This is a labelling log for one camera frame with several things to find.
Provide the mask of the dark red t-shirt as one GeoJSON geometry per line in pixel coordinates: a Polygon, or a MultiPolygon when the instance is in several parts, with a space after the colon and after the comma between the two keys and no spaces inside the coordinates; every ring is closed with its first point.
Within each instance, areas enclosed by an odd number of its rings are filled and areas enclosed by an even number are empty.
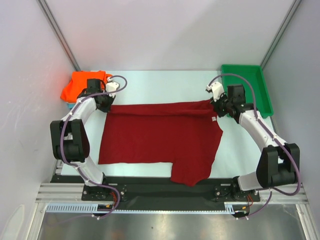
{"type": "Polygon", "coordinates": [[[222,135],[209,100],[112,105],[98,163],[171,163],[171,181],[193,187],[210,176],[222,135]]]}

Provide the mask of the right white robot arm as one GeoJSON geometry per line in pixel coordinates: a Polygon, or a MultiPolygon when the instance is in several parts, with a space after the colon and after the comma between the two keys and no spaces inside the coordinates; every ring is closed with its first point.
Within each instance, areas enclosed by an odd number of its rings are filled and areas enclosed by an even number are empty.
{"type": "Polygon", "coordinates": [[[296,195],[301,188],[297,144],[287,143],[266,125],[256,105],[246,102],[243,85],[231,85],[225,91],[223,85],[215,81],[206,87],[206,91],[212,94],[210,103],[217,115],[232,117],[248,132],[261,152],[254,172],[234,177],[231,196],[242,201],[250,191],[262,189],[283,194],[279,187],[290,184],[296,184],[296,190],[286,195],[296,195]]]}

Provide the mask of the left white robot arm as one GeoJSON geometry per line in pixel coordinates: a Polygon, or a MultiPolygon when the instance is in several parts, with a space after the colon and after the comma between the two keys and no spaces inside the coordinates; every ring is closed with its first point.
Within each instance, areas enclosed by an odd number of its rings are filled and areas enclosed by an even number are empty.
{"type": "Polygon", "coordinates": [[[93,194],[100,200],[110,196],[111,188],[104,184],[105,174],[91,158],[85,123],[97,111],[108,113],[119,90],[120,84],[116,81],[103,83],[96,78],[88,79],[86,88],[80,92],[68,114],[50,123],[54,157],[73,167],[86,186],[94,186],[93,194]]]}

